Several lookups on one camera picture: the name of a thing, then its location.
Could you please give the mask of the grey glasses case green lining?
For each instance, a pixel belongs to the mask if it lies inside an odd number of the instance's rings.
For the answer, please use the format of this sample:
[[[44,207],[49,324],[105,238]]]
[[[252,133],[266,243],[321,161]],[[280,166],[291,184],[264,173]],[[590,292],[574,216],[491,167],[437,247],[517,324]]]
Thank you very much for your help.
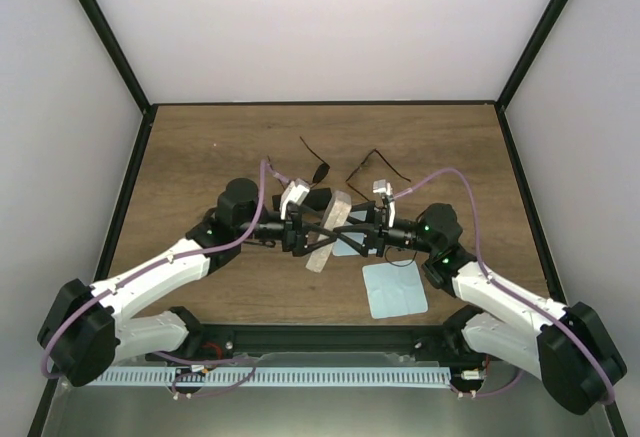
[[[321,228],[333,231],[336,227],[345,224],[352,208],[351,196],[346,192],[336,190],[333,192],[328,207],[326,208]],[[332,254],[335,242],[328,243],[310,253],[305,268],[314,273],[323,271]]]

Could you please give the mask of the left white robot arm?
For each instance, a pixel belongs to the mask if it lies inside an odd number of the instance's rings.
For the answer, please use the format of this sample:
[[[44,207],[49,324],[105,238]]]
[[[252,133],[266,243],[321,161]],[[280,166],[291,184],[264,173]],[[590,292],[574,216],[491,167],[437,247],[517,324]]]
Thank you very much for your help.
[[[151,317],[139,312],[220,270],[249,239],[279,241],[284,251],[307,256],[308,270],[321,271],[335,241],[329,234],[346,222],[352,201],[342,191],[331,193],[319,230],[308,231],[300,214],[310,193],[308,184],[296,179],[284,189],[279,209],[268,212],[263,183],[234,179],[216,207],[160,255],[91,285],[78,279],[65,284],[38,334],[43,375],[65,377],[80,387],[112,365],[146,354],[196,359],[205,338],[191,312],[183,307]]]

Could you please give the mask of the gold-trimmed black sunglasses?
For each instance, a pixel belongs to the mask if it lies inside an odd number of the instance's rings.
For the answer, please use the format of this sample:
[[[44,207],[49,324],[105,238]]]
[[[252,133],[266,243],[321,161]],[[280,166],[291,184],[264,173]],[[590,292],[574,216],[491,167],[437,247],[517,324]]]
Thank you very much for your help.
[[[401,173],[391,161],[377,148],[371,149],[346,177],[346,187],[357,196],[367,201],[372,193],[369,185],[377,179],[401,179],[411,183],[412,180]]]

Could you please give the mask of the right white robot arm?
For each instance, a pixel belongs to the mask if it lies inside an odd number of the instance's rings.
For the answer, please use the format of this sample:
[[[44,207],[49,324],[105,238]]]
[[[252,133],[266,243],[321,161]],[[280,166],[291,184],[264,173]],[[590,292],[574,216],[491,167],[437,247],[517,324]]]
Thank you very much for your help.
[[[614,401],[627,366],[592,307],[539,296],[492,271],[460,244],[463,229],[449,204],[432,204],[415,220],[388,224],[386,217],[386,209],[369,205],[365,219],[348,218],[345,229],[362,234],[364,248],[379,254],[389,247],[427,254],[422,268],[429,283],[466,302],[471,313],[444,335],[451,357],[477,352],[508,362],[576,415]]]

